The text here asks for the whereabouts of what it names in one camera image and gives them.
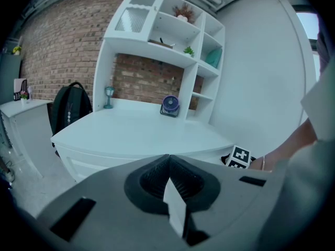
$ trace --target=potted plant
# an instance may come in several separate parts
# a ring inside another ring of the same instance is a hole
[[[192,10],[191,6],[187,5],[186,3],[184,3],[181,8],[174,6],[172,11],[174,12],[174,16],[178,19],[188,21],[191,24],[194,23],[194,11]]]
[[[194,57],[194,51],[192,50],[191,47],[185,48],[184,53],[185,53],[186,56]]]
[[[21,104],[22,106],[24,106],[27,103],[28,93],[25,91],[21,91],[20,97],[21,97]]]
[[[14,47],[13,49],[13,54],[14,55],[20,55],[21,52],[21,47]]]

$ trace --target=brick wall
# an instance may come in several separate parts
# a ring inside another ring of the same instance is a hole
[[[63,86],[78,81],[92,100],[95,66],[106,28],[123,0],[62,0],[24,25],[21,77],[32,97],[53,100]],[[115,58],[111,83],[115,97],[160,104],[178,96],[183,69],[138,56]],[[196,81],[195,91],[201,90]],[[191,109],[197,101],[192,100]]]

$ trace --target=black slot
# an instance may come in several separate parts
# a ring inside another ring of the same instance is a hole
[[[246,177],[246,176],[241,177],[240,181],[246,182],[252,185],[256,185],[256,186],[261,186],[261,187],[263,187],[264,184],[266,183],[266,180],[264,179],[258,179],[258,178],[252,178],[252,177]]]
[[[81,198],[77,201],[52,227],[51,231],[65,241],[69,241],[82,224],[88,213],[95,205],[95,201]]]
[[[197,230],[190,210],[186,207],[183,239],[189,246],[194,246],[209,238],[208,234],[203,231]]]

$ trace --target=gray floor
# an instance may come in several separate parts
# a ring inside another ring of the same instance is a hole
[[[17,205],[32,216],[36,217],[49,202],[76,184],[60,159],[59,163],[54,163],[48,173],[40,178],[22,156],[17,157],[2,144],[0,155],[15,172],[12,191]]]

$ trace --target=small plant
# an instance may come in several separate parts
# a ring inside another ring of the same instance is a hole
[[[174,12],[175,17],[182,15],[187,18],[189,23],[194,23],[194,11],[192,10],[191,6],[187,5],[186,3],[184,3],[181,8],[178,6],[172,7],[172,11]]]
[[[184,53],[186,53],[186,54],[190,54],[191,57],[194,56],[194,51],[192,50],[191,47],[187,47],[187,48],[185,48]]]
[[[20,53],[20,51],[21,51],[21,47],[14,47],[13,54],[15,54],[16,52]]]
[[[20,97],[23,99],[28,99],[28,93],[25,91],[21,91]]]

